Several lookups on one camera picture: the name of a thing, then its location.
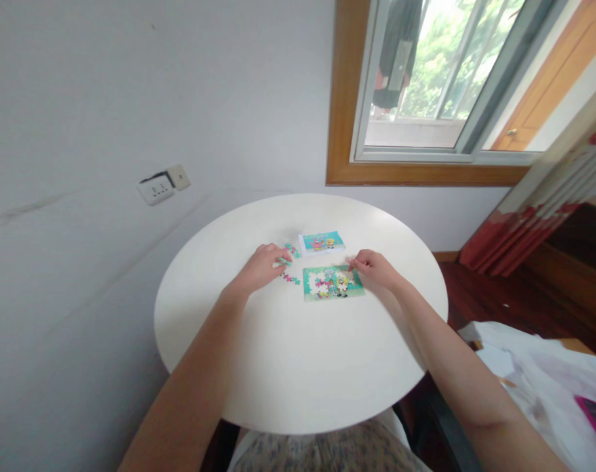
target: person's right hand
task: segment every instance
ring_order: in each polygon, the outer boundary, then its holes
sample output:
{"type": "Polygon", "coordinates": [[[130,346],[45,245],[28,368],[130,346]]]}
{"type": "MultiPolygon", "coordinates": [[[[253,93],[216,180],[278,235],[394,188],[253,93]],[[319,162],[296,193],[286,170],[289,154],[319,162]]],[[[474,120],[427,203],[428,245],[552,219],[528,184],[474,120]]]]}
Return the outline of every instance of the person's right hand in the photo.
{"type": "Polygon", "coordinates": [[[361,249],[357,257],[349,260],[348,271],[356,268],[362,275],[367,275],[374,282],[392,290],[401,281],[404,281],[402,275],[396,272],[383,254],[371,249],[361,249]]]}

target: puzzle piece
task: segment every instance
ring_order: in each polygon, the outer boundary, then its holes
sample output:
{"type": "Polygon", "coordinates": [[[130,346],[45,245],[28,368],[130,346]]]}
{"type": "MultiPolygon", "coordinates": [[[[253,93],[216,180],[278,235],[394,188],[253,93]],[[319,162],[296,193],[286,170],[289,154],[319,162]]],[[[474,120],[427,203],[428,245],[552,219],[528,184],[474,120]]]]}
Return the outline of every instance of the puzzle piece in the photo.
{"type": "Polygon", "coordinates": [[[296,259],[300,259],[302,254],[300,253],[300,249],[296,248],[295,246],[290,245],[289,243],[285,244],[287,250],[294,256],[296,259]]]}

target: wooden door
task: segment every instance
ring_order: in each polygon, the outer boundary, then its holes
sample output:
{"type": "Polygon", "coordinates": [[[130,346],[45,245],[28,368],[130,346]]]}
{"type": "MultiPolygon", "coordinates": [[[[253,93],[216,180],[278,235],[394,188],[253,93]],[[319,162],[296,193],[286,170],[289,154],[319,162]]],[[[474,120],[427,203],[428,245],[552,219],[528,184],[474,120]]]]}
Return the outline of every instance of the wooden door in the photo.
{"type": "Polygon", "coordinates": [[[596,55],[596,0],[582,0],[492,145],[524,151],[596,55]]]}

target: forearm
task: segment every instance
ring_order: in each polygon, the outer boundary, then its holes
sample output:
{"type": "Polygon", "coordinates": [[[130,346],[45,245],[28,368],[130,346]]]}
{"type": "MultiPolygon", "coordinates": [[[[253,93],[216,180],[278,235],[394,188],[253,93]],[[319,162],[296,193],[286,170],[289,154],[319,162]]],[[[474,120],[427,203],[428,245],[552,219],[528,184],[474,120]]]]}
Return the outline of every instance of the forearm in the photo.
{"type": "Polygon", "coordinates": [[[393,293],[431,376],[460,422],[485,427],[522,417],[492,372],[413,285],[401,279],[393,293]]]}
{"type": "Polygon", "coordinates": [[[120,470],[198,470],[228,395],[248,294],[228,285],[151,406],[120,470]]]}

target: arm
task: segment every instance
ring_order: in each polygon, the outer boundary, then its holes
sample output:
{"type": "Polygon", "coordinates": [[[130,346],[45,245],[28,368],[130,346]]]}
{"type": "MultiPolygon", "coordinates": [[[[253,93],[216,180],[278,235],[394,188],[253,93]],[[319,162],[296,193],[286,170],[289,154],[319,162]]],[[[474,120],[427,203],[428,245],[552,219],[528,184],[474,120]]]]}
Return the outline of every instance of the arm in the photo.
{"type": "Polygon", "coordinates": [[[398,300],[427,368],[488,471],[568,471],[466,343],[382,254],[362,250],[351,267],[398,300]]]}
{"type": "Polygon", "coordinates": [[[158,394],[120,471],[199,470],[228,395],[241,317],[249,296],[282,274],[290,255],[262,245],[221,292],[197,336],[158,394]]]}

